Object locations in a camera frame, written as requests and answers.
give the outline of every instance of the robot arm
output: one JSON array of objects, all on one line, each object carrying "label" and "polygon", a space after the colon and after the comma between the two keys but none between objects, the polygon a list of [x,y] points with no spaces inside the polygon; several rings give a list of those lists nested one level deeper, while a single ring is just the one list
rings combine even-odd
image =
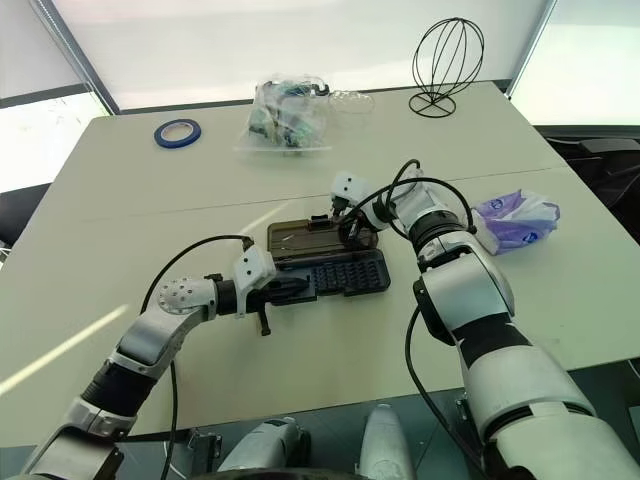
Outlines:
[{"label": "robot arm", "polygon": [[[422,176],[419,169],[405,174]],[[347,197],[354,183],[360,187]],[[394,190],[392,209],[382,208],[381,195],[361,212],[379,230],[398,220],[413,245],[418,308],[432,336],[459,352],[488,473],[522,466],[544,480],[639,479],[633,457],[571,377],[518,330],[509,283],[472,233],[431,187],[403,187]],[[369,194],[366,182],[341,173],[334,209]]]},{"label": "robot arm", "polygon": [[275,276],[271,255],[257,246],[234,265],[233,280],[219,275],[161,285],[155,301],[124,334],[60,427],[31,456],[23,473],[66,479],[112,479],[122,462],[115,442],[133,428],[151,389],[186,335],[217,314],[256,311],[253,292]]}]

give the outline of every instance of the white table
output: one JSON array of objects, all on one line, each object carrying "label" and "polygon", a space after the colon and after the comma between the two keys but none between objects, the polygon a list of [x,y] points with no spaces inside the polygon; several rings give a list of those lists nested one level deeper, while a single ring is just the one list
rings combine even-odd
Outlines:
[{"label": "white table", "polygon": [[[390,178],[394,169],[387,169]],[[640,355],[640,249],[567,167],[454,182],[471,202],[523,187],[558,202],[557,232],[496,262],[509,278],[517,321],[568,369]],[[245,231],[266,244],[275,221],[326,211],[328,198],[95,220],[56,229],[32,222],[0,274],[0,378],[38,358],[121,305],[128,312],[0,397],[0,446],[37,442],[81,392],[135,318],[150,280],[185,245]],[[179,426],[415,393],[403,341],[418,277],[412,248],[381,235],[392,285],[387,292],[271,308],[273,334],[255,316],[199,326],[178,356]],[[234,243],[192,252],[169,277],[229,274]],[[418,328],[414,363],[429,390],[459,387],[453,348]],[[165,431],[170,387],[163,378],[133,433]]]},{"label": "white table", "polygon": [[[460,93],[455,114],[439,120],[409,110],[414,92],[372,94],[369,115],[333,113],[327,132],[333,148],[302,157],[234,151],[250,105],[98,118],[39,215],[56,222],[107,219],[325,195],[339,170],[382,185],[410,158],[444,180],[564,165],[493,83]],[[196,120],[202,136],[182,149],[156,145],[155,129],[178,118]]]}]

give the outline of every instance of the white roller shade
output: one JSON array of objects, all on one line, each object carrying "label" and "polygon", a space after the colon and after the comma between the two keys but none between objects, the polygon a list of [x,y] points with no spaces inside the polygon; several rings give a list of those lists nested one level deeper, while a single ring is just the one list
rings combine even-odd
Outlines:
[{"label": "white roller shade", "polygon": [[558,0],[513,104],[534,125],[640,125],[640,2]]},{"label": "white roller shade", "polygon": [[29,0],[0,0],[0,99],[79,83]]},{"label": "white roller shade", "polygon": [[452,16],[484,31],[478,79],[511,78],[544,3],[55,1],[121,109],[251,98],[275,72],[320,75],[338,89],[412,85],[418,40]]}]

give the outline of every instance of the plastic bag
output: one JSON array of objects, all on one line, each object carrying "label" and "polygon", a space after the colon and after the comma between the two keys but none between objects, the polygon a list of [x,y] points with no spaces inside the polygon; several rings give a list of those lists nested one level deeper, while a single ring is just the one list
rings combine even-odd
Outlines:
[{"label": "plastic bag", "polygon": [[256,87],[239,150],[326,150],[329,86],[317,77],[274,78]]},{"label": "plastic bag", "polygon": [[492,255],[526,247],[557,228],[560,208],[534,192],[517,192],[473,208],[476,238]]}]

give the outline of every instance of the wire hat stand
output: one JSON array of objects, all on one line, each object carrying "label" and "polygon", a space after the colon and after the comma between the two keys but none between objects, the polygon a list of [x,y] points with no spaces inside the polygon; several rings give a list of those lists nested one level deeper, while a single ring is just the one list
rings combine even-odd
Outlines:
[{"label": "wire hat stand", "polygon": [[[420,49],[427,41],[436,37],[431,72],[423,79],[419,66]],[[471,49],[476,52],[475,60],[469,58]],[[444,118],[451,115],[457,108],[452,96],[473,83],[480,73],[483,59],[484,34],[474,22],[454,17],[432,25],[420,39],[413,54],[411,73],[413,81],[421,91],[409,99],[411,111],[427,118]]]}]

